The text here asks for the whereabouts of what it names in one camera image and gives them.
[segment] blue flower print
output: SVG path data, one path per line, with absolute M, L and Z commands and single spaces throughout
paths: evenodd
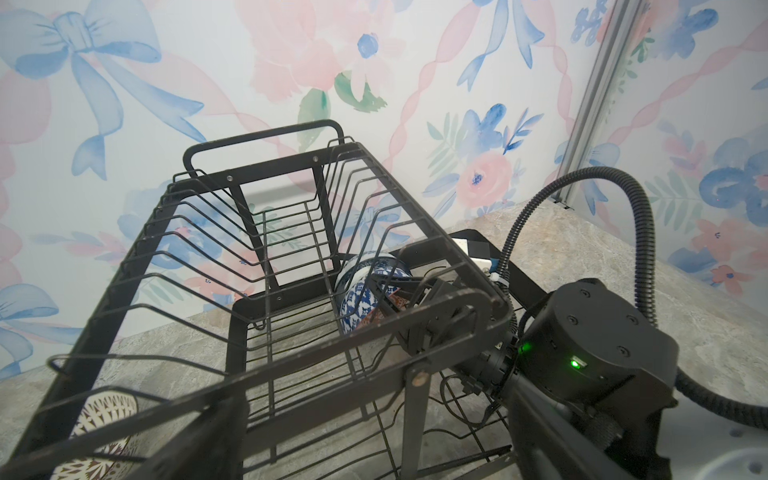
M 107 73 L 165 124 L 195 141 L 205 141 L 186 117 L 203 107 L 142 81 L 112 57 L 160 61 L 149 12 L 141 0 L 92 0 L 84 14 L 67 12 L 53 21 L 19 9 L 0 13 L 0 58 L 26 78 L 46 78 L 71 59 L 71 70 L 96 117 L 98 134 L 80 144 L 72 174 L 88 168 L 107 180 L 104 137 L 123 126 L 123 106 L 110 86 L 82 55 L 94 53 Z
M 37 286 L 19 283 L 0 290 L 0 347 L 13 359 L 0 369 L 0 380 L 21 373 L 21 361 L 32 356 L 34 348 L 27 336 L 74 345 L 82 328 L 27 321 L 57 313 L 58 307 L 54 301 Z
M 717 265 L 717 260 L 712 257 L 712 253 L 706 247 L 700 252 L 680 248 L 667 258 L 667 262 L 706 283 L 712 283 L 711 269 Z
M 357 50 L 363 58 L 371 58 L 376 55 L 376 52 L 379 51 L 379 40 L 376 35 L 362 34 L 362 37 L 357 41 Z
M 507 108 L 503 104 L 496 104 L 488 109 L 480 121 L 474 110 L 468 110 L 462 122 L 462 130 L 466 131 L 466 135 L 458 144 L 458 155 L 472 160 L 492 148 L 501 147 L 504 135 L 496 131 L 496 126 L 506 114 Z
M 339 220 L 336 225 L 336 236 L 339 238 L 339 243 L 342 243 L 344 240 L 350 242 L 354 241 L 351 236 L 355 232 L 356 227 L 356 238 L 359 239 L 360 243 L 365 241 L 366 236 L 369 234 L 369 230 L 373 228 L 370 232 L 370 236 L 368 236 L 368 242 L 366 245 L 360 247 L 360 251 L 378 249 L 380 240 L 385 234 L 386 238 L 384 239 L 384 245 L 389 249 L 399 247 L 406 243 L 410 239 L 410 235 L 398 233 L 394 229 L 386 232 L 387 227 L 400 221 L 402 207 L 393 207 L 396 204 L 397 201 L 395 198 L 391 194 L 387 194 L 377 205 L 367 207 L 362 214 L 356 208 L 351 207 L 349 219 L 347 219 L 345 223 L 343 220 Z
M 704 176 L 699 194 L 716 208 L 734 208 L 744 202 L 746 218 L 758 227 L 768 227 L 768 150 L 753 153 L 752 149 L 741 137 L 724 141 L 714 155 L 720 168 Z
M 619 160 L 621 150 L 615 144 L 600 144 L 592 149 L 589 154 L 589 164 L 594 167 L 615 167 Z M 607 202 L 608 197 L 600 190 L 597 182 L 586 180 L 583 182 L 584 199 L 587 201 L 589 211 L 595 215 L 595 202 Z
M 118 227 L 123 235 L 129 240 L 137 238 L 144 226 L 144 223 L 149 218 L 152 210 L 160 200 L 161 195 L 165 192 L 166 186 L 170 182 L 163 182 L 157 188 L 151 188 L 147 190 L 133 190 L 128 193 L 125 201 L 126 213 L 120 215 L 118 218 Z M 176 234 L 169 234 L 162 237 L 158 250 L 164 250 L 168 253 L 175 255 L 179 259 L 187 263 L 199 263 L 205 261 L 206 258 L 200 254 L 197 249 L 192 247 L 189 243 L 185 242 L 180 236 L 189 240 L 194 246 L 200 248 L 206 255 L 218 259 L 221 257 L 223 248 L 211 237 L 218 240 L 225 246 L 229 246 L 235 241 L 237 237 L 237 228 L 226 218 L 221 212 L 230 215 L 229 208 L 221 203 L 216 197 L 206 196 L 206 200 L 213 204 L 216 209 L 206 204 L 200 198 L 188 197 L 185 201 L 191 205 L 194 205 L 200 212 L 188 205 L 180 205 L 176 209 L 175 215 L 184 216 L 189 219 L 187 222 L 184 219 L 175 218 L 168 225 L 167 232 L 175 231 Z M 237 219 L 237 215 L 233 212 L 230 219 L 235 220 L 240 224 Z M 213 222 L 218 223 L 223 228 L 214 225 Z M 161 268 L 177 269 L 182 267 L 180 263 L 165 255 L 155 255 L 152 258 L 152 263 Z
M 661 32 L 655 47 L 651 48 L 651 56 L 661 55 L 664 60 L 669 60 L 673 55 L 680 58 L 690 57 L 696 47 L 694 34 L 712 28 L 719 19 L 717 11 L 712 8 L 690 14 L 693 7 L 706 1 L 680 0 L 674 23 L 668 30 Z
M 744 202 L 746 218 L 768 227 L 768 150 L 752 155 L 743 169 L 712 170 L 699 184 L 702 200 L 717 208 L 733 208 Z
M 594 8 L 592 9 L 592 15 L 589 14 L 589 8 L 582 8 L 579 13 L 576 14 L 576 28 L 573 35 L 571 35 L 571 43 L 577 43 L 581 40 L 581 36 L 588 30 L 587 39 L 584 40 L 586 46 L 590 46 L 598 39 L 598 30 L 603 24 L 604 15 L 608 11 L 608 7 L 605 5 L 607 0 L 597 0 Z

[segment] screw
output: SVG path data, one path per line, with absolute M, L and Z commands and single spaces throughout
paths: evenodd
M 411 380 L 413 386 L 424 386 L 429 381 L 429 374 L 427 372 L 419 372 Z

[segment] blue bow print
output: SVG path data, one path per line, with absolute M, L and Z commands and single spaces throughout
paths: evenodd
M 52 342 L 74 345 L 82 328 L 50 326 L 29 322 L 27 319 L 56 315 L 58 306 L 40 287 L 19 283 L 0 289 L 0 347 L 10 354 L 12 361 L 0 367 L 0 380 L 22 372 L 20 362 L 34 353 L 27 339 L 42 338 Z
M 184 120 L 203 107 L 141 80 L 110 55 L 144 63 L 160 61 L 160 45 L 141 0 L 93 0 L 85 14 L 68 12 L 54 21 L 19 9 L 0 14 L 0 58 L 26 78 L 46 78 L 71 58 L 72 74 L 98 124 L 98 135 L 74 153 L 72 174 L 88 168 L 107 180 L 104 137 L 123 126 L 123 106 L 109 82 L 81 54 L 94 52 L 107 73 L 152 114 L 179 132 L 203 142 L 205 137 Z

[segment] black metal dish rack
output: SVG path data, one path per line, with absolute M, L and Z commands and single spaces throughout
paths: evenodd
M 192 165 L 192 157 L 202 151 L 319 127 L 332 127 L 337 136 L 320 150 L 212 174 Z M 269 468 L 273 470 L 265 478 L 326 478 L 355 468 L 363 468 L 365 478 L 443 478 L 447 471 L 467 470 L 470 472 L 466 478 L 484 478 L 514 461 L 508 436 L 507 442 L 487 445 L 490 437 L 484 432 L 502 427 L 503 432 L 507 430 L 505 415 L 498 410 L 482 425 L 458 423 L 443 428 L 438 422 L 426 428 L 425 424 L 433 422 L 428 418 L 435 416 L 435 407 L 440 408 L 438 418 L 450 418 L 444 410 L 449 408 L 455 417 L 472 424 L 471 406 L 480 405 L 481 412 L 492 399 L 485 394 L 456 391 L 458 382 L 452 386 L 448 369 L 493 348 L 508 328 L 513 310 L 533 306 L 544 292 L 510 263 L 510 294 L 519 303 L 513 306 L 517 303 L 513 304 L 488 279 L 390 173 L 361 144 L 345 142 L 348 138 L 336 122 L 317 121 L 211 141 L 187 150 L 186 172 L 174 176 L 168 185 L 71 353 L 49 361 L 58 375 L 12 460 L 0 470 L 2 477 L 47 478 L 56 465 L 73 458 L 134 462 L 137 466 L 130 475 L 138 475 L 138 469 L 149 475 L 141 478 L 170 478 L 163 477 L 163 472 L 185 468 L 186 476 L 178 478 L 247 478 L 249 472 L 267 472 Z M 243 187 L 301 170 L 312 172 L 312 197 L 257 212 L 251 210 Z M 385 195 L 391 195 L 393 203 L 376 208 Z M 402 209 L 404 218 L 377 236 L 373 233 L 377 217 L 393 209 Z M 192 210 L 209 221 L 199 226 L 190 215 L 178 213 Z M 355 233 L 346 246 L 339 247 L 339 232 L 347 224 L 352 226 L 355 215 Z M 280 227 L 272 226 L 276 220 L 282 222 Z M 231 253 L 230 258 L 240 259 L 240 269 L 208 255 L 199 244 L 169 228 L 171 222 L 183 222 L 187 228 L 199 230 L 206 241 Z M 412 242 L 389 253 L 408 265 L 415 276 L 403 280 L 369 274 L 366 285 L 376 293 L 386 318 L 376 327 L 342 335 L 334 295 L 339 271 L 363 247 L 373 245 L 377 256 L 388 250 L 386 240 L 394 229 L 408 230 Z M 220 240 L 222 235 L 232 240 L 225 243 Z M 484 240 L 474 230 L 453 236 Z M 297 239 L 310 244 L 293 250 L 285 248 L 287 242 Z M 184 242 L 194 255 L 214 262 L 223 277 L 198 269 L 193 261 L 187 261 L 190 257 L 166 251 L 171 249 L 163 245 L 171 240 Z M 254 253 L 255 261 L 232 250 L 230 245 L 236 243 Z M 493 246 L 492 250 L 498 258 L 499 252 Z M 231 290 L 239 299 L 228 307 L 153 271 L 153 259 L 160 256 L 181 263 L 208 283 Z M 423 270 L 422 276 L 417 274 L 419 269 Z M 241 273 L 249 270 L 250 275 Z M 247 295 L 223 278 L 234 278 L 260 291 Z M 437 299 L 422 300 L 424 291 L 437 278 L 459 278 L 464 287 Z M 136 302 L 141 282 L 149 279 L 173 284 L 189 297 L 227 312 L 228 334 L 219 335 L 158 306 Z M 383 295 L 389 285 L 397 282 L 409 283 L 412 293 L 402 310 Z M 165 356 L 164 352 L 110 353 L 126 315 L 140 311 L 171 319 L 226 346 L 223 371 Z M 463 335 L 436 341 L 427 334 L 430 322 L 464 322 L 468 327 Z M 395 344 L 402 350 L 391 348 Z M 57 363 L 60 359 L 65 360 L 61 365 Z M 205 372 L 217 380 L 173 399 L 126 386 L 94 389 L 104 363 L 112 360 L 173 362 L 188 368 L 189 375 Z M 447 387 L 447 397 L 444 394 L 437 399 L 430 393 L 432 374 L 442 377 L 441 393 Z M 129 418 L 70 438 L 86 398 L 110 390 L 135 395 L 146 406 Z M 151 452 L 151 458 L 114 457 L 99 451 L 109 442 L 195 412 L 199 412 L 197 419 L 182 425 L 178 435 L 173 435 L 158 452 Z M 360 425 L 372 425 L 372 430 L 366 431 Z M 424 465 L 422 460 L 420 464 L 422 438 L 428 438 L 425 434 L 445 436 L 440 442 L 446 445 L 467 439 L 477 449 L 447 462 Z M 335 450 L 323 451 L 322 445 L 331 445 Z M 473 469 L 479 462 L 484 462 L 483 466 Z M 200 476 L 205 470 L 203 465 L 213 464 L 218 465 L 215 473 L 206 475 L 215 477 Z

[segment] black cable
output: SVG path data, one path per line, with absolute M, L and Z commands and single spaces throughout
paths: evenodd
M 444 407 L 448 410 L 448 412 L 456 417 L 461 423 L 467 425 L 471 429 L 479 430 L 485 426 L 486 423 L 488 423 L 488 420 L 491 418 L 491 415 L 493 415 L 493 412 L 501 408 L 502 404 L 497 401 L 493 401 L 491 404 L 489 404 L 487 407 L 485 407 L 485 412 L 483 413 L 482 420 L 480 422 L 470 422 L 467 419 L 464 419 L 463 417 L 457 415 L 450 406 L 450 402 L 445 397 L 445 386 L 448 385 L 448 381 L 451 379 L 457 379 L 460 378 L 459 375 L 453 374 L 446 377 L 443 377 L 443 379 L 440 381 L 440 398 L 442 399 L 442 403 Z
M 502 257 L 498 261 L 498 274 L 507 282 L 509 272 L 507 265 L 512 249 L 515 248 L 518 235 L 525 222 L 541 203 L 554 192 L 580 180 L 600 178 L 618 185 L 629 198 L 634 215 L 635 229 L 635 262 L 634 262 L 634 301 L 638 310 L 648 319 L 651 325 L 658 328 L 656 319 L 656 299 L 654 296 L 654 275 L 656 266 L 656 236 L 654 231 L 654 212 L 650 208 L 648 197 L 643 187 L 630 174 L 612 167 L 589 167 L 576 170 L 558 178 L 538 192 L 525 206 L 520 216 L 509 230 L 507 241 L 504 243 Z M 728 399 L 702 386 L 690 378 L 683 370 L 677 368 L 675 388 L 680 393 L 693 400 L 699 406 L 726 419 L 742 425 L 768 430 L 768 407 L 749 405 Z

